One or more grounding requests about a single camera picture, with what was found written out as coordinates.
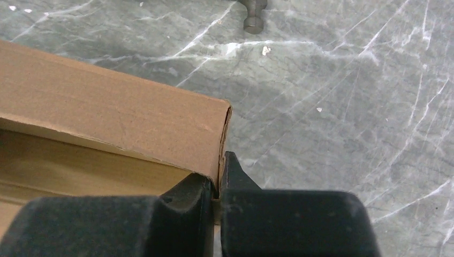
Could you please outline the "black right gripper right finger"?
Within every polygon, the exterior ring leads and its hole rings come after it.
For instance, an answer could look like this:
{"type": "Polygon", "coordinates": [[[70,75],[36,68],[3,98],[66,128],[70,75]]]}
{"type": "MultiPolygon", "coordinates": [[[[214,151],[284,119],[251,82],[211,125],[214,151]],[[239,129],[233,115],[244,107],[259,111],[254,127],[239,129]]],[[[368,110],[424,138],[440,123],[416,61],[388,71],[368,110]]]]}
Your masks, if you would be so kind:
{"type": "Polygon", "coordinates": [[[380,256],[367,210],[345,191],[266,190],[225,153],[223,256],[380,256]]]}

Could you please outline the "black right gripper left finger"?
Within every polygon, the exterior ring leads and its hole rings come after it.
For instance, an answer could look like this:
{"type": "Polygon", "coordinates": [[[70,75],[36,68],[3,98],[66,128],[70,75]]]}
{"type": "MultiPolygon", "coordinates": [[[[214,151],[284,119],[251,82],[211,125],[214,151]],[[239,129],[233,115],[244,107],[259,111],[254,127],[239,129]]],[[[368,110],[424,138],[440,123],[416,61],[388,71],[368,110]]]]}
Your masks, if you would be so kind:
{"type": "Polygon", "coordinates": [[[7,229],[1,256],[212,256],[212,194],[193,173],[160,196],[38,198],[7,229]]]}

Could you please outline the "brown cardboard box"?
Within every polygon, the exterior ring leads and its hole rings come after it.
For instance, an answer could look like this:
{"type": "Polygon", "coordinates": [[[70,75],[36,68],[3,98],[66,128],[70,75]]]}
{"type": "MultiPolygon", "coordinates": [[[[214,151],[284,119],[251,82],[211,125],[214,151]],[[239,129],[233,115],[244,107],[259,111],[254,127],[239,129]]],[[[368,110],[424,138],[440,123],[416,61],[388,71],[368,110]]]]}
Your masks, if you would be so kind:
{"type": "Polygon", "coordinates": [[[1,41],[1,234],[43,196],[218,187],[231,104],[1,41]]]}

